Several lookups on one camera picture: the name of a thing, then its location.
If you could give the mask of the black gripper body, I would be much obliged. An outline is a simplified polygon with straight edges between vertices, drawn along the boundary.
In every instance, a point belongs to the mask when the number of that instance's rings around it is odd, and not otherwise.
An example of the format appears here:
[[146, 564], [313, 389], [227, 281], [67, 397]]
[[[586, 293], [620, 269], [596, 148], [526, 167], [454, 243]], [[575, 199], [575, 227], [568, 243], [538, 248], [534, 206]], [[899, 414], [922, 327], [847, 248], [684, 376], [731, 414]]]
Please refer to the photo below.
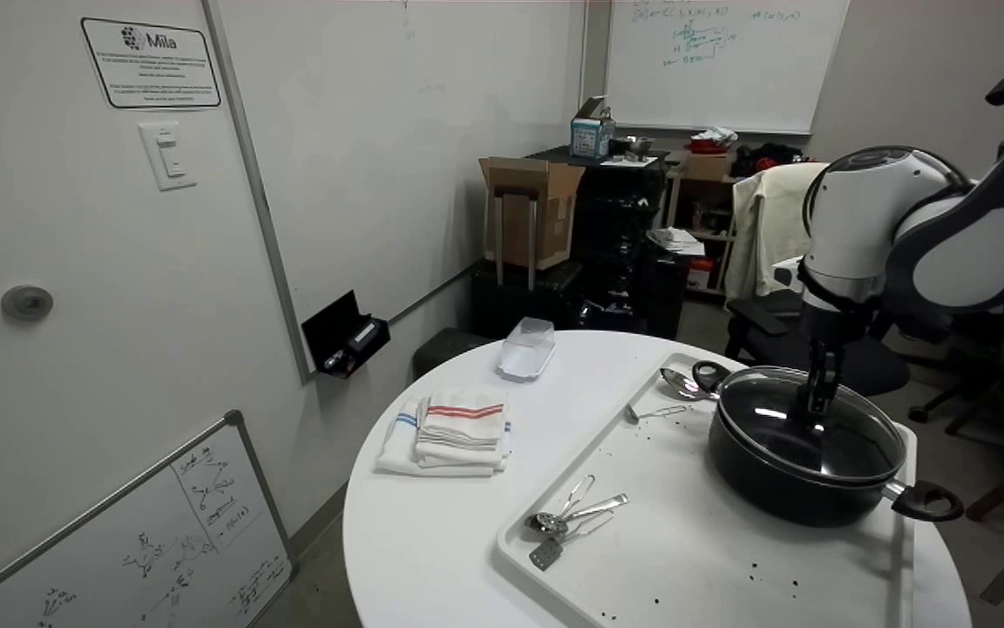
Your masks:
[[799, 391], [799, 414], [806, 426], [820, 426], [840, 389], [842, 350], [860, 337], [860, 320], [850, 314], [807, 311], [807, 382]]

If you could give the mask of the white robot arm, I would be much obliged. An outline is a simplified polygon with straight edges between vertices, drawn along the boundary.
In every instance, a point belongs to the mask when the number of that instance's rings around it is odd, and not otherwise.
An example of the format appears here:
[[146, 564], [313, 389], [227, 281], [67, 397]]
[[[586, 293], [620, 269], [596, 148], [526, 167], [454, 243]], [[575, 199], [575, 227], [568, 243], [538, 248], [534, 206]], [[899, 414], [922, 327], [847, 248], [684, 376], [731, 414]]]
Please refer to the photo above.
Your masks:
[[[987, 103], [1004, 104], [1004, 78]], [[842, 347], [872, 311], [943, 327], [952, 314], [1004, 304], [1004, 154], [970, 183], [922, 148], [854, 152], [820, 170], [801, 221], [813, 367], [794, 407], [806, 423], [836, 397]]]

